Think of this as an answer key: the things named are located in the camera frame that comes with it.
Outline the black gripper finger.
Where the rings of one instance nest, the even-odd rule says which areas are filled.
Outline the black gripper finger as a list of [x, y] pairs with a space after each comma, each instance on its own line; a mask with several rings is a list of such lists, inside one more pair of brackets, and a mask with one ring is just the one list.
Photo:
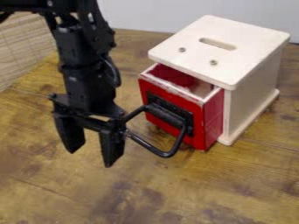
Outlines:
[[67, 115], [55, 113], [54, 120], [64, 148], [70, 153], [75, 153], [86, 143], [85, 129]]
[[125, 155], [126, 140], [118, 131], [110, 129], [99, 133], [99, 140], [105, 166], [110, 168]]

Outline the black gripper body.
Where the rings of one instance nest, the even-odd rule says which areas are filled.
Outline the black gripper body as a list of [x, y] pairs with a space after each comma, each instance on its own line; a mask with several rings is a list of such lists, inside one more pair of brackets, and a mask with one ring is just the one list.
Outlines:
[[115, 130], [125, 114], [115, 104], [121, 73], [111, 62], [71, 66], [60, 64], [64, 94], [54, 94], [54, 114], [73, 117], [83, 129]]

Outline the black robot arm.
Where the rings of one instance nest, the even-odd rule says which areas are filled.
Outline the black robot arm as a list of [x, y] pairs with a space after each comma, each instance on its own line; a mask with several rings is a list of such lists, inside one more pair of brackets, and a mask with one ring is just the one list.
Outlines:
[[86, 143], [85, 130], [99, 133], [105, 166], [125, 154], [123, 110], [115, 104], [122, 78], [110, 51], [115, 31], [98, 0], [0, 0], [0, 23], [16, 12], [43, 16], [59, 53], [66, 92], [51, 94], [52, 116], [68, 152]]

